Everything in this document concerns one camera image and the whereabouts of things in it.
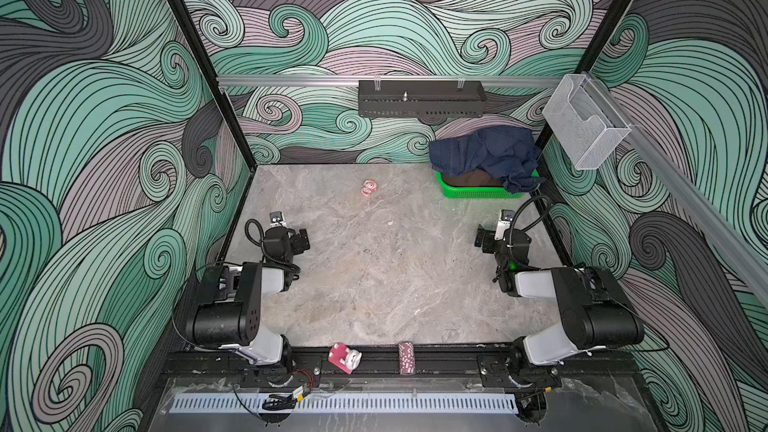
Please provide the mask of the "dark blue denim trousers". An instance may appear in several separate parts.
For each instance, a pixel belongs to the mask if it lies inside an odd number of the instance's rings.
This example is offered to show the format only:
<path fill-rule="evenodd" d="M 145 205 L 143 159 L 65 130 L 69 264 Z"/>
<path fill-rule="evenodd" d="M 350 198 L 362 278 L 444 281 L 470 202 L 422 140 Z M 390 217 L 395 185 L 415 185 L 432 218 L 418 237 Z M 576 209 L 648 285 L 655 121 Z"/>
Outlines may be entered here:
<path fill-rule="evenodd" d="M 541 149 L 529 129 L 483 128 L 469 135 L 433 141 L 428 156 L 433 170 L 459 176 L 483 170 L 512 193 L 532 192 L 544 183 L 538 175 Z"/>

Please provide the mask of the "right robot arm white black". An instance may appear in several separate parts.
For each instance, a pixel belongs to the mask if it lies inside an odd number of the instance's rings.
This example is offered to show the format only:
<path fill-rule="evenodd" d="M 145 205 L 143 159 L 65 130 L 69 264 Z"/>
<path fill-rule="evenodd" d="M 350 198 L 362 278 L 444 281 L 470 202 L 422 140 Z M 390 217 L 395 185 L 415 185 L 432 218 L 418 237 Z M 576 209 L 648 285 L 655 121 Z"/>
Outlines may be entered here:
<path fill-rule="evenodd" d="M 529 231 L 549 216 L 552 200 L 537 195 L 518 209 L 503 209 L 496 228 L 478 226 L 474 246 L 494 257 L 493 282 L 502 293 L 526 299 L 550 299 L 557 322 L 513 342 L 509 367 L 518 372 L 544 367 L 594 351 L 638 345 L 645 324 L 613 273 L 585 265 L 534 267 L 529 262 Z"/>

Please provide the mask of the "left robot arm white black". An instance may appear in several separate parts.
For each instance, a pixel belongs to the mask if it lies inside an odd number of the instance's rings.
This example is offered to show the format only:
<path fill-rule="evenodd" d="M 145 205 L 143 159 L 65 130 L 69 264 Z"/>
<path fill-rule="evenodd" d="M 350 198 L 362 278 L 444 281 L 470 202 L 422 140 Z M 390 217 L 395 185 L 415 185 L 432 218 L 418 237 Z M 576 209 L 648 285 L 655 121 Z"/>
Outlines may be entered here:
<path fill-rule="evenodd" d="M 257 368 L 291 373 L 291 345 L 262 323 L 262 299 L 288 291 L 299 280 L 294 258 L 311 248 L 308 232 L 288 227 L 276 211 L 268 226 L 247 220 L 244 234 L 261 258 L 205 267 L 181 337 L 197 349 L 232 352 Z"/>

